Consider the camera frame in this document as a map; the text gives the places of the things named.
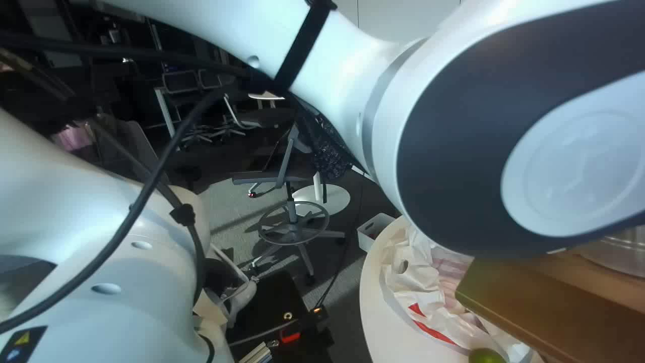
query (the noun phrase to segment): cable clip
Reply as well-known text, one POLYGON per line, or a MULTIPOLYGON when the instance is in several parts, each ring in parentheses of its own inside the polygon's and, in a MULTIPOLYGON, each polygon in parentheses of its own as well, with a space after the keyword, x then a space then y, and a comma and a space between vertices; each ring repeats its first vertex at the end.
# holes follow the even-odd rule
POLYGON ((170 216, 175 222, 188 227, 195 224, 195 211, 190 204, 182 204, 170 212, 170 216))

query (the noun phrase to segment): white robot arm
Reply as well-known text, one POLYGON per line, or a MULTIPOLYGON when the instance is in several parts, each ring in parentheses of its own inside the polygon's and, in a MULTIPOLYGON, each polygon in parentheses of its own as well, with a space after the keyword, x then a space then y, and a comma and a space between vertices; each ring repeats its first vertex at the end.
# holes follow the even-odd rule
MULTIPOLYGON (((270 78, 310 11, 305 0, 105 2, 193 33, 270 78)), ((332 11, 290 91, 326 115, 437 243, 544 253, 642 223, 644 13, 639 0, 468 0, 431 37, 397 44, 332 11)), ((15 171, 2 180, 3 205, 13 207, 0 248, 64 262, 18 314, 96 254, 140 186, 56 151, 4 111, 0 122, 0 169, 15 171), (85 224, 65 223, 78 214, 85 224)), ((177 193, 195 207, 207 248, 206 211, 177 193)), ((44 326, 34 361, 231 362, 221 332, 193 329, 194 250, 170 209, 153 195, 91 278, 0 345, 44 326)))

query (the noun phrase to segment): screw hole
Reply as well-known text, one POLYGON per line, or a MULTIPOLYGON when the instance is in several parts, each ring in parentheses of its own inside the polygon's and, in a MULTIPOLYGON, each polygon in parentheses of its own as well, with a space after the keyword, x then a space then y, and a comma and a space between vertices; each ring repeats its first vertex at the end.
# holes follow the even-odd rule
POLYGON ((92 291, 103 295, 116 295, 121 293, 121 287, 116 284, 96 284, 92 286, 92 291))
POLYGON ((138 249, 152 249, 152 245, 149 244, 148 242, 143 242, 143 241, 134 241, 131 243, 132 247, 138 248, 138 249))
POLYGON ((253 68, 257 68, 260 66, 260 59, 257 56, 250 56, 246 58, 246 64, 253 68))

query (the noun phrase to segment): white tabletop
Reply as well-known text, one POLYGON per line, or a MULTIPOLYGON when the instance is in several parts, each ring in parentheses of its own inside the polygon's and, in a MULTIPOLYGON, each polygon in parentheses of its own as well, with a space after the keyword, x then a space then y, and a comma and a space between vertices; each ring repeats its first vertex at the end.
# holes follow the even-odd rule
POLYGON ((374 363, 467 363, 460 348, 422 332, 385 286, 381 274, 383 247, 410 223, 399 217, 381 232, 365 258, 361 273, 361 320, 374 363))

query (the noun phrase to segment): yellow warning sticker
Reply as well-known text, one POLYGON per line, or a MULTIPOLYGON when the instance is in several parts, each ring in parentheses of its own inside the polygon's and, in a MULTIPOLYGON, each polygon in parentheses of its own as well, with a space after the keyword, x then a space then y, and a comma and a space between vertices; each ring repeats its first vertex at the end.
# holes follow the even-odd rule
POLYGON ((29 343, 29 332, 26 331, 23 336, 20 337, 20 339, 16 340, 14 343, 15 346, 20 346, 22 344, 27 344, 29 343))

